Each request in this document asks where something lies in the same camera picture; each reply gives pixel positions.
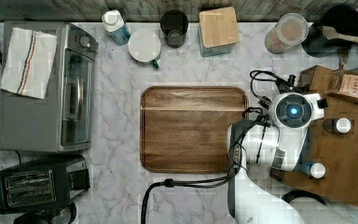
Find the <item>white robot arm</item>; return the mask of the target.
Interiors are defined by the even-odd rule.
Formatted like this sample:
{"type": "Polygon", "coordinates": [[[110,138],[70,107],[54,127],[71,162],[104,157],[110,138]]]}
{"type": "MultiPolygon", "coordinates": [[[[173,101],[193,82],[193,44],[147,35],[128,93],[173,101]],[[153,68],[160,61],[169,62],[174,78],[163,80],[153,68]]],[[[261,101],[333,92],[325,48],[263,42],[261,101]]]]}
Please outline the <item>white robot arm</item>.
{"type": "Polygon", "coordinates": [[[304,224],[292,205],[250,179],[247,165],[323,177],[326,168],[310,161],[306,152],[310,123],[324,117],[324,99],[318,93],[283,93],[271,102],[268,114],[269,121],[242,119],[227,130],[229,165],[234,168],[228,181],[228,210],[238,224],[304,224]]]}

